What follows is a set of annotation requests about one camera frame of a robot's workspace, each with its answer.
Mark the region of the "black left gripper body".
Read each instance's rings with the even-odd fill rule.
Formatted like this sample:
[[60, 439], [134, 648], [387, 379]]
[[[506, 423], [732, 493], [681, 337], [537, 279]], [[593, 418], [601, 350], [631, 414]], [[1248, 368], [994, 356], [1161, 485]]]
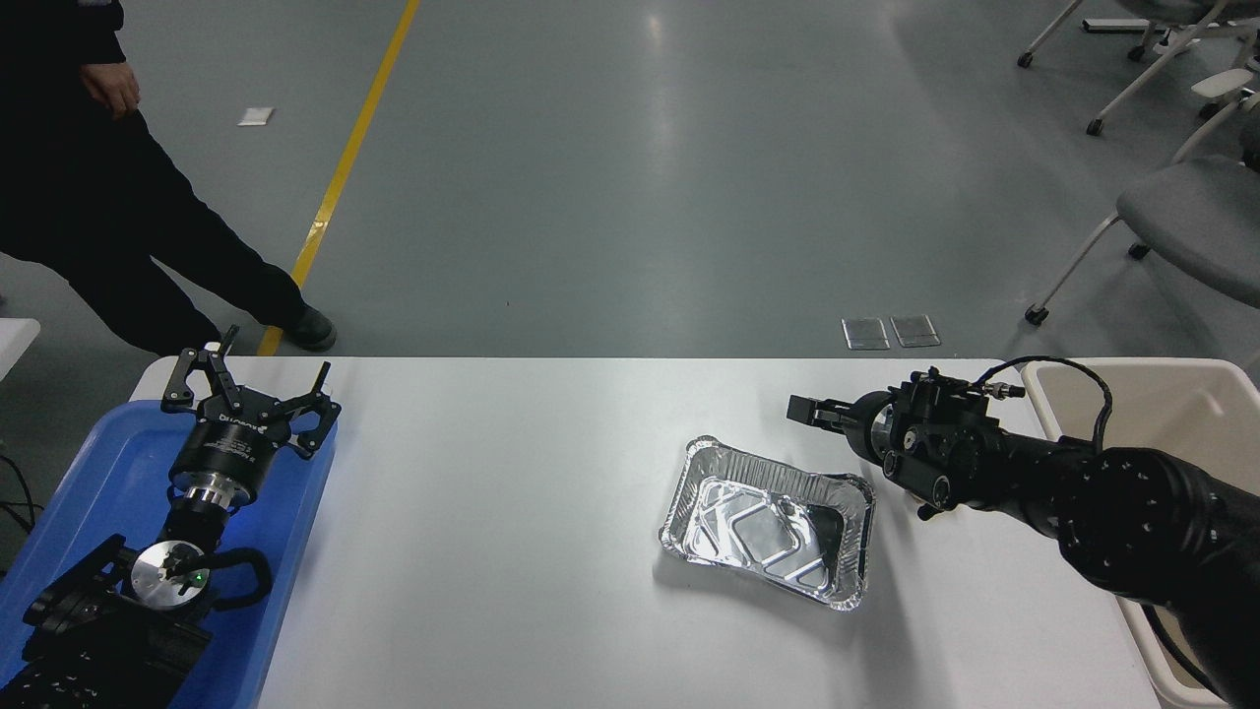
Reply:
[[176, 489], [190, 489], [210, 474], [242, 490], [258, 490], [289, 442], [294, 414], [278, 412], [278, 399], [265, 392], [239, 392], [239, 408], [213, 395], [199, 404], [197, 422], [169, 472]]

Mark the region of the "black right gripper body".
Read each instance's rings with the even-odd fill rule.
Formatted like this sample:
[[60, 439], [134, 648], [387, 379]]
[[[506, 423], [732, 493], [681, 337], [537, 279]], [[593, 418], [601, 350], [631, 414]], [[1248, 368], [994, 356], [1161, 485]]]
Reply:
[[869, 463], [883, 463], [891, 448], [891, 406], [895, 395], [890, 390], [868, 392], [861, 395], [845, 412], [845, 440], [859, 458]]

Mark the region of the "person's hand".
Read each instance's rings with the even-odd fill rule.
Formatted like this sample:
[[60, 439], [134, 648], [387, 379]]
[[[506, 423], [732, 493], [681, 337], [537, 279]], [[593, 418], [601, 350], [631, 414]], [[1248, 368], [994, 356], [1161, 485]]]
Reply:
[[89, 98], [108, 110], [113, 118], [122, 118], [139, 111], [141, 103], [139, 77], [126, 60], [81, 64], [78, 77]]

